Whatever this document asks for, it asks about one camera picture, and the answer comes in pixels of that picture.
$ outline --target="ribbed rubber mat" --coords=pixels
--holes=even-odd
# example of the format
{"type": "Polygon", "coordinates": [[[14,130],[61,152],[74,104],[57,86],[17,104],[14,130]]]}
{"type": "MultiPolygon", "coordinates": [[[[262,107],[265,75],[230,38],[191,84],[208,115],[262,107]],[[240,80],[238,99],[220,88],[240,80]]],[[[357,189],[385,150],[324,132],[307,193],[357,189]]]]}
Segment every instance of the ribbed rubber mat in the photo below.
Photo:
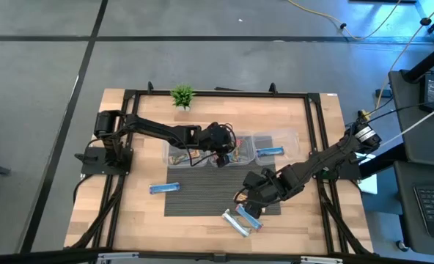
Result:
{"type": "MultiPolygon", "coordinates": [[[[272,171],[274,165],[266,166],[272,171]]],[[[236,204],[233,197],[243,186],[249,171],[260,174],[263,167],[252,161],[244,166],[168,169],[167,183],[180,183],[180,190],[166,193],[165,216],[220,216],[236,204]]],[[[266,208],[265,215],[280,215],[279,203],[266,208]]]]}

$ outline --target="blue bar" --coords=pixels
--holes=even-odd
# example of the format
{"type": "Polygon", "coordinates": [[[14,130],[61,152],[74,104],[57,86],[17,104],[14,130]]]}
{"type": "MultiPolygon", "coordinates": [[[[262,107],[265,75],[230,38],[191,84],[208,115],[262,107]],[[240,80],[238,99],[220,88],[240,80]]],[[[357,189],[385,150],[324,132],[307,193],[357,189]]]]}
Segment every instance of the blue bar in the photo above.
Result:
{"type": "Polygon", "coordinates": [[[179,191],[180,183],[167,183],[167,184],[157,184],[150,185],[149,192],[150,194],[159,194],[167,191],[179,191]]]}
{"type": "Polygon", "coordinates": [[[239,213],[244,219],[247,220],[247,222],[256,230],[260,231],[262,224],[259,222],[256,218],[253,216],[250,216],[246,211],[245,208],[241,204],[238,204],[235,211],[239,213]]]}
{"type": "Polygon", "coordinates": [[[284,155],[283,147],[268,147],[264,149],[256,150],[256,155],[258,157],[263,157],[267,155],[284,155]]]}

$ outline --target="gray floor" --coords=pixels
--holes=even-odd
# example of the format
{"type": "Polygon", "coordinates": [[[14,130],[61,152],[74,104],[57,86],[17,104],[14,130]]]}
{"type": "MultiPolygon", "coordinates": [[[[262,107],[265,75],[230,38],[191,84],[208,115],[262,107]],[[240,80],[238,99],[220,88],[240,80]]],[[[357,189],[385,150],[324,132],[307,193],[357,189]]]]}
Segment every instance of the gray floor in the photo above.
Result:
{"type": "MultiPolygon", "coordinates": [[[[356,35],[370,33],[392,8],[345,0],[298,2],[341,18],[356,35]]],[[[0,34],[89,35],[100,3],[3,0],[0,34]]],[[[410,37],[420,18],[414,6],[401,5],[376,36],[410,37]]],[[[100,35],[341,36],[325,18],[282,0],[110,0],[100,35]]],[[[427,36],[425,30],[419,36],[427,36]]],[[[9,177],[0,177],[0,254],[15,251],[86,46],[85,42],[0,43],[0,165],[12,168],[9,177]]],[[[103,89],[144,89],[151,81],[156,89],[185,82],[197,89],[263,91],[275,82],[280,91],[338,93],[347,123],[358,109],[373,108],[373,92],[403,48],[304,42],[96,43],[34,250],[62,248],[81,168],[73,154],[83,151],[91,137],[103,89]]],[[[432,44],[413,44],[395,68],[410,68],[433,49],[432,44]]],[[[393,104],[382,110],[392,108],[393,104]]],[[[384,139],[400,132],[393,114],[374,126],[384,139]]],[[[401,239],[397,219],[368,213],[367,220],[378,254],[434,261],[394,248],[394,241],[401,239]]]]}

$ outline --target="wooden tabletop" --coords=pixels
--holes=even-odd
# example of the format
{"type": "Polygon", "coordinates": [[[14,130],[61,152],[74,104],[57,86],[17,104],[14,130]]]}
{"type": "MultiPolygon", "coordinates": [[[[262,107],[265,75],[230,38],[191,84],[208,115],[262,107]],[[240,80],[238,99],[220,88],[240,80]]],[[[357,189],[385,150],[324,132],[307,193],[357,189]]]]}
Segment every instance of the wooden tabletop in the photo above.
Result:
{"type": "MultiPolygon", "coordinates": [[[[121,109],[123,94],[123,89],[106,89],[100,111],[121,109]]],[[[339,100],[336,94],[321,94],[320,97],[328,141],[329,144],[334,144],[345,130],[339,100]]],[[[320,146],[315,105],[312,105],[312,113],[317,144],[320,146]]],[[[310,151],[306,112],[301,99],[197,96],[191,103],[190,112],[179,112],[172,105],[172,98],[169,96],[142,95],[137,114],[167,125],[207,127],[216,121],[231,123],[235,130],[253,132],[294,128],[300,142],[299,161],[305,161],[310,151]]],[[[220,216],[165,217],[165,194],[149,194],[149,184],[166,182],[162,144],[160,139],[140,134],[133,136],[133,165],[125,181],[114,238],[115,249],[260,254],[327,253],[316,182],[313,180],[306,184],[305,190],[300,194],[281,202],[281,215],[261,216],[260,221],[264,227],[247,238],[243,238],[220,216]]],[[[284,165],[286,164],[278,162],[276,168],[284,165]]],[[[93,176],[79,188],[65,246],[75,243],[95,219],[104,182],[104,176],[93,176]]],[[[358,189],[344,180],[339,180],[337,187],[343,219],[361,243],[372,251],[358,189]]],[[[108,225],[109,219],[106,219],[100,245],[106,244],[108,225]]],[[[339,250],[336,225],[332,220],[331,229],[335,249],[339,250]]]]}

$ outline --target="clear plastic bin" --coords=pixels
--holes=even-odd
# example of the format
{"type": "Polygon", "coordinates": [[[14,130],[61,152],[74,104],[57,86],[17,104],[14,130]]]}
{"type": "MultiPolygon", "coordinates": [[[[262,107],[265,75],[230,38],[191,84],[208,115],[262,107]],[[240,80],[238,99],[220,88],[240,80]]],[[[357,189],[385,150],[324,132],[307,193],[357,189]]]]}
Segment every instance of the clear plastic bin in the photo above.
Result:
{"type": "Polygon", "coordinates": [[[253,141],[255,153],[259,149],[268,147],[284,148],[284,154],[281,155],[266,155],[261,157],[256,155],[256,163],[260,166],[270,164],[287,165],[295,162],[300,156],[298,134],[293,128],[255,133],[253,141]]]}
{"type": "MultiPolygon", "coordinates": [[[[253,145],[253,136],[251,132],[248,131],[235,131],[235,136],[237,137],[237,142],[240,140],[238,156],[235,156],[235,152],[237,150],[233,150],[231,153],[227,154],[229,156],[230,163],[226,166],[248,165],[254,160],[254,157],[256,155],[253,145]]],[[[217,167],[215,156],[211,156],[209,158],[209,161],[212,166],[217,167]]]]}
{"type": "MultiPolygon", "coordinates": [[[[205,151],[199,150],[199,157],[193,158],[193,164],[195,164],[197,161],[204,158],[206,155],[209,155],[210,153],[206,153],[205,151]]],[[[173,147],[168,142],[163,141],[163,151],[162,151],[162,159],[163,162],[171,169],[180,169],[180,168],[191,168],[191,165],[189,164],[189,155],[186,150],[181,150],[177,147],[173,147]],[[171,164],[169,157],[178,157],[185,155],[185,159],[181,161],[178,164],[171,164]]],[[[203,167],[205,164],[207,164],[208,158],[206,158],[204,161],[199,162],[194,168],[203,167]]]]}

